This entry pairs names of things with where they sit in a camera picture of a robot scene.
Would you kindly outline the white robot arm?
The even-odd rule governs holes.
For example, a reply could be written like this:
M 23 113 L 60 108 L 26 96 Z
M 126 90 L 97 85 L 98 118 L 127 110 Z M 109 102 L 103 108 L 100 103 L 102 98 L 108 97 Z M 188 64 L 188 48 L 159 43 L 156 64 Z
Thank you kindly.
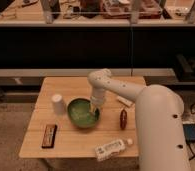
M 140 171 L 191 171 L 181 115 L 182 98 L 159 85 L 141 85 L 112 78 L 109 69 L 91 72 L 91 103 L 100 107 L 110 91 L 135 103 Z

